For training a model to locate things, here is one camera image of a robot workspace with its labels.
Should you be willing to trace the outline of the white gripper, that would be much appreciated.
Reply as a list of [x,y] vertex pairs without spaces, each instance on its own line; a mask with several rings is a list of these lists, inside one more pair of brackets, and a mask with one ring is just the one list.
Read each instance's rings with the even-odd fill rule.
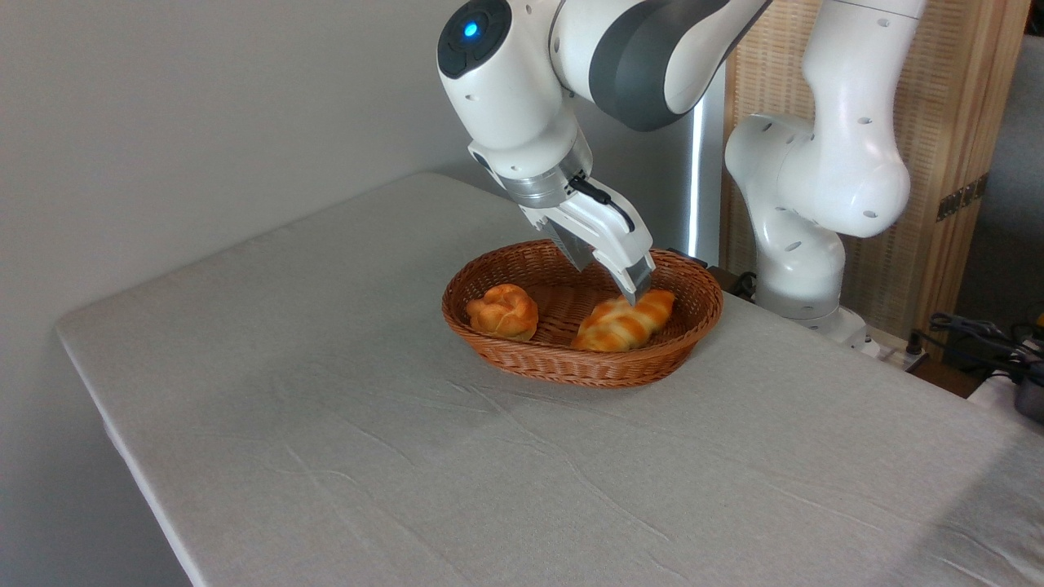
[[575,191],[555,207],[523,205],[521,210],[577,271],[585,271],[594,260],[603,264],[624,300],[634,306],[652,283],[652,235],[628,199],[611,188],[606,193],[608,203]]

